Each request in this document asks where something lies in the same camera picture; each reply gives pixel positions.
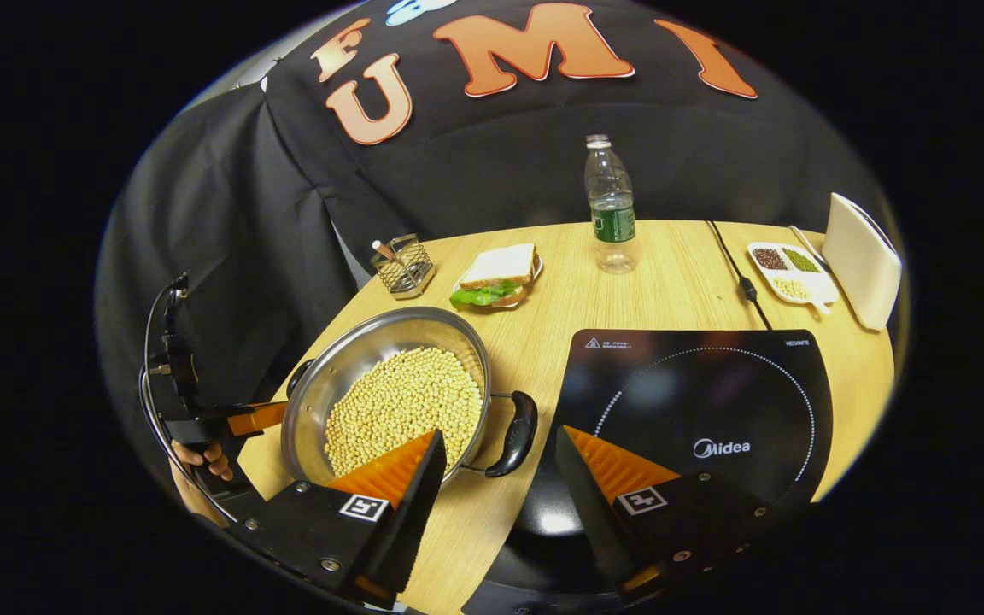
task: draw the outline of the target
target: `green bottle label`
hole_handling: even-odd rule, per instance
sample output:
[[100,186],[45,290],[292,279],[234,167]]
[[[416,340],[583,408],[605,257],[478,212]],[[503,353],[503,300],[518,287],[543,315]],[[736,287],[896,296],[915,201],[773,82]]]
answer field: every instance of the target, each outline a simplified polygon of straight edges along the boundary
[[636,215],[633,208],[590,210],[590,221],[594,223],[594,236],[598,241],[621,243],[636,237]]

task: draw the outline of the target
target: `bottle cap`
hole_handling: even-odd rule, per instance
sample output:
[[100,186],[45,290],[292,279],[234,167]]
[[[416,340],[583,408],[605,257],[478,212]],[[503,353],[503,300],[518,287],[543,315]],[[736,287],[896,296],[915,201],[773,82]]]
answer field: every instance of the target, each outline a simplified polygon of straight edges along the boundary
[[587,135],[587,147],[597,150],[610,147],[610,138],[606,135]]

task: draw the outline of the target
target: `wire basket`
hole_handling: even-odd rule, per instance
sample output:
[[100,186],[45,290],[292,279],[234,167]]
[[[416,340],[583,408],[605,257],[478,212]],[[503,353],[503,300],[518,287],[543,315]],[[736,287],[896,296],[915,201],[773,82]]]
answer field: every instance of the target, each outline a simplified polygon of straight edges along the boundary
[[386,244],[394,258],[382,254],[371,257],[378,277],[394,299],[411,299],[422,295],[427,283],[435,277],[435,264],[415,234],[394,238]]

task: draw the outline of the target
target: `white plate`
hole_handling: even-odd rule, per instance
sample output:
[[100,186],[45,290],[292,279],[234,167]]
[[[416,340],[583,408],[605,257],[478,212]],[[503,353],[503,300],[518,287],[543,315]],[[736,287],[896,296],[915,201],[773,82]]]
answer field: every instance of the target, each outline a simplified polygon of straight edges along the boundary
[[[754,257],[755,249],[772,249],[773,252],[777,253],[777,256],[781,257],[781,261],[784,262],[785,267],[788,269],[769,269],[768,267],[764,267],[761,262],[758,262],[758,258]],[[784,253],[785,249],[790,249],[796,254],[803,256],[806,260],[811,261],[815,265],[817,272],[802,272],[796,268],[796,265],[788,258],[788,254]],[[789,303],[810,303],[817,311],[823,312],[823,314],[829,314],[830,310],[825,307],[825,304],[833,303],[839,299],[837,287],[833,283],[830,273],[824,272],[823,268],[815,261],[815,258],[807,250],[798,245],[753,242],[747,246],[747,254],[750,255],[750,261],[753,261],[758,271],[762,273],[762,277],[765,277],[765,280],[768,281],[773,292],[784,301],[788,301]],[[800,297],[788,295],[788,293],[777,287],[777,278],[800,281],[811,296],[810,299],[800,299]]]
[[[535,283],[535,280],[538,279],[538,276],[542,275],[542,269],[544,269],[544,267],[546,267],[546,261],[544,261],[542,259],[542,256],[539,254],[538,267],[534,270],[534,277],[530,278],[530,284]],[[466,276],[466,273],[469,272],[469,269],[472,268],[473,265],[470,265],[464,272],[461,273],[460,276],[458,276],[458,281],[454,283],[454,287],[450,289],[450,292],[454,293],[461,290],[461,279],[464,278]],[[520,304],[522,304],[522,301],[519,301],[519,303],[515,303],[514,305],[507,305],[507,307],[495,307],[495,305],[473,305],[473,307],[483,308],[483,310],[514,310],[514,308],[518,308]]]

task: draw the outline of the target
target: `finger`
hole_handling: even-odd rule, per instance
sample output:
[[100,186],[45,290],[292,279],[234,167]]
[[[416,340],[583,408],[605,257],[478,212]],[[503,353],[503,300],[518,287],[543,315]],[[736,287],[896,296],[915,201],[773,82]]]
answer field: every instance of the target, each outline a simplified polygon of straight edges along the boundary
[[208,444],[206,451],[203,451],[204,458],[208,459],[208,462],[214,462],[222,455],[222,447],[220,447],[218,442],[211,442]]
[[211,470],[211,474],[214,474],[215,476],[221,476],[222,472],[226,472],[226,468],[230,467],[230,460],[226,458],[226,455],[223,455],[221,456],[221,458],[218,458],[217,460],[214,460],[214,462],[211,462],[211,465],[209,467]]
[[184,444],[172,440],[173,452],[177,455],[177,459],[180,463],[187,463],[192,465],[203,465],[203,457],[196,451],[189,450]]

